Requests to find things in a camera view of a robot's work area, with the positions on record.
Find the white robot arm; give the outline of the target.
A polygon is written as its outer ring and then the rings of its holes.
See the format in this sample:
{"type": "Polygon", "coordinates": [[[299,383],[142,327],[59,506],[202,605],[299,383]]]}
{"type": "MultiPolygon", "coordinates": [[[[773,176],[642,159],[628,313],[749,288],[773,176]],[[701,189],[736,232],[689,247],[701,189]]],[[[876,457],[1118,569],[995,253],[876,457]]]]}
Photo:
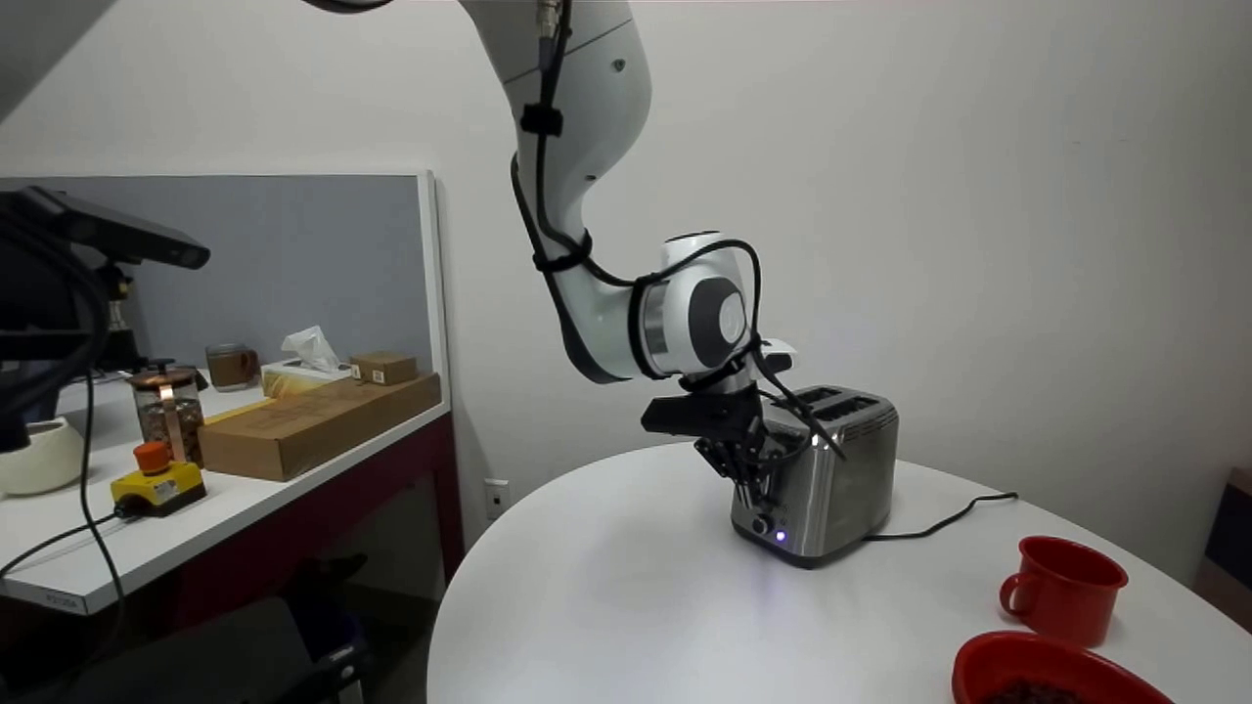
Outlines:
{"type": "Polygon", "coordinates": [[[507,96],[512,201],[556,304],[565,358],[592,383],[676,379],[644,431],[689,435],[702,461],[753,486],[781,457],[760,387],[760,253],[715,232],[676,233],[652,272],[594,263],[582,197],[628,154],[649,112],[649,64],[628,0],[458,0],[507,96]]]}

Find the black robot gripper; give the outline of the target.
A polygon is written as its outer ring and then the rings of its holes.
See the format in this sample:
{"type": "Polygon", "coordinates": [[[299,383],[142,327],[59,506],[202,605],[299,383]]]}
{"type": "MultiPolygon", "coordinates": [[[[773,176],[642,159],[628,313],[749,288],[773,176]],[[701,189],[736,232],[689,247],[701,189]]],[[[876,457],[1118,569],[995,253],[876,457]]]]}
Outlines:
{"type": "Polygon", "coordinates": [[[692,438],[697,452],[749,502],[766,498],[766,472],[791,452],[786,438],[766,425],[753,373],[743,358],[712,374],[683,374],[676,396],[642,412],[642,425],[692,438]]]}

